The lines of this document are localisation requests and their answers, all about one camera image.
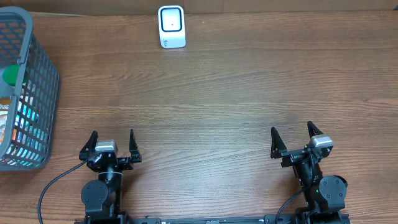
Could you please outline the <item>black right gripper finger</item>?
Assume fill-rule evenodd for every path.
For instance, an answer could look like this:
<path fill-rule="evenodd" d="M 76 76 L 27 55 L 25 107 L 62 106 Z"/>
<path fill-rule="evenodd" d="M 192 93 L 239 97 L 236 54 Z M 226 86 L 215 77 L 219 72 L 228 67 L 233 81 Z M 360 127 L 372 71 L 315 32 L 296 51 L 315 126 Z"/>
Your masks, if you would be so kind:
<path fill-rule="evenodd" d="M 320 130 L 314 125 L 314 123 L 313 123 L 312 121 L 308 121 L 308 122 L 307 122 L 307 128 L 308 128 L 309 136 L 310 136 L 311 138 L 314 137 L 314 136 L 322 135 L 322 134 L 323 134 L 323 132 L 320 131 Z"/>
<path fill-rule="evenodd" d="M 271 158 L 281 158 L 283 153 L 287 152 L 287 148 L 275 127 L 271 128 Z"/>

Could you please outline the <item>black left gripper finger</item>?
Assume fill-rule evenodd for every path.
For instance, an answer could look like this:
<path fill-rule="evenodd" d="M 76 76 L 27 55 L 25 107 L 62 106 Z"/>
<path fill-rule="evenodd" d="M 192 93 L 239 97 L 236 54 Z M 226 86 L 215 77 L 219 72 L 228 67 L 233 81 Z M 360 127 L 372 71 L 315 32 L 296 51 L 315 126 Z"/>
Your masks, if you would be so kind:
<path fill-rule="evenodd" d="M 90 154 L 95 150 L 95 146 L 98 140 L 98 132 L 93 131 L 89 140 L 82 147 L 79 153 L 79 160 L 85 161 L 89 158 Z"/>
<path fill-rule="evenodd" d="M 135 137 L 134 137 L 133 129 L 130 130 L 129 152 L 131 153 L 132 163 L 142 162 L 142 156 L 141 156 L 141 153 L 139 152 L 139 149 L 138 149 Z"/>

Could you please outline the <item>teal wet wipes pack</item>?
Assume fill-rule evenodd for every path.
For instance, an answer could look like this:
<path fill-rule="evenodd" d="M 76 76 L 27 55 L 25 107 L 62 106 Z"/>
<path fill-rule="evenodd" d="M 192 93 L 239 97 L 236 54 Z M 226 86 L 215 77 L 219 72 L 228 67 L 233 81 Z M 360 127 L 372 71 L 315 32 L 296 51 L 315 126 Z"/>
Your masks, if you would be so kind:
<path fill-rule="evenodd" d="M 19 102 L 13 137 L 6 151 L 7 165 L 33 168 L 44 165 L 50 136 L 47 128 L 39 127 L 39 121 L 39 115 L 31 107 Z"/>

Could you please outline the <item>green capped clear bottle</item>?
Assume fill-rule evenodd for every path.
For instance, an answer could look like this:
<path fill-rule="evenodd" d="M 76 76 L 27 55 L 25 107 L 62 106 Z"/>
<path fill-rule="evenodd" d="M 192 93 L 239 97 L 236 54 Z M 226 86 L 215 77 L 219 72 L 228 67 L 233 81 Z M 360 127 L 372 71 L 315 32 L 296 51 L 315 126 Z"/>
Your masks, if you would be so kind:
<path fill-rule="evenodd" d="M 20 70 L 18 65 L 1 68 L 1 98 L 11 97 L 22 90 L 21 86 L 17 86 Z"/>

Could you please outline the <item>beige dried mushroom bag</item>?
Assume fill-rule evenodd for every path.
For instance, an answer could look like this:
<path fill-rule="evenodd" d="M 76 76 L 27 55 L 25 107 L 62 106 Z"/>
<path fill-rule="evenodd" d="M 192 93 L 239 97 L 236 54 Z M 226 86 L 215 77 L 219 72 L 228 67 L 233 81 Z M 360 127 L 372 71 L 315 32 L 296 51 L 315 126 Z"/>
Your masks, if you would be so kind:
<path fill-rule="evenodd" d="M 12 100 L 10 98 L 1 98 L 0 102 L 0 132 L 1 132 L 1 138 L 0 138 L 0 144 L 3 143 L 5 133 L 6 133 L 6 124 L 7 124 L 7 115 L 8 115 L 8 110 L 9 106 L 11 105 Z"/>

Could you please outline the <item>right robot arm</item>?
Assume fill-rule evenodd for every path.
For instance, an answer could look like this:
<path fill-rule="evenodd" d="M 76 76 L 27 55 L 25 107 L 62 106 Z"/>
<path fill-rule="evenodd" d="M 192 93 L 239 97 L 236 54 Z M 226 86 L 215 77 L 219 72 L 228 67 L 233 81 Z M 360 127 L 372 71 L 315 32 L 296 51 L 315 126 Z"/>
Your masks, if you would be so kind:
<path fill-rule="evenodd" d="M 282 167 L 293 168 L 301 189 L 286 200 L 276 215 L 266 218 L 271 223 L 350 223 L 348 215 L 341 213 L 345 208 L 348 183 L 339 175 L 324 176 L 320 161 L 328 157 L 333 140 L 320 131 L 311 121 L 307 122 L 309 143 L 302 149 L 290 151 L 275 127 L 271 128 L 271 158 L 281 159 Z M 299 207 L 294 214 L 282 215 L 284 208 L 300 194 L 306 206 Z"/>

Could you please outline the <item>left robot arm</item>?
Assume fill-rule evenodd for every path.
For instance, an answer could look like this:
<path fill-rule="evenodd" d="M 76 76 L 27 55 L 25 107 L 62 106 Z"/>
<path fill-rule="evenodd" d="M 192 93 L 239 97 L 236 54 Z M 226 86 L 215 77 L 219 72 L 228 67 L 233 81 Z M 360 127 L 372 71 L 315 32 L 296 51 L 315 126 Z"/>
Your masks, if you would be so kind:
<path fill-rule="evenodd" d="M 79 153 L 79 160 L 98 174 L 81 190 L 81 201 L 85 205 L 84 223 L 131 223 L 131 218 L 121 210 L 123 171 L 132 170 L 142 161 L 134 132 L 129 135 L 129 157 L 118 157 L 114 140 L 98 139 L 93 131 Z"/>

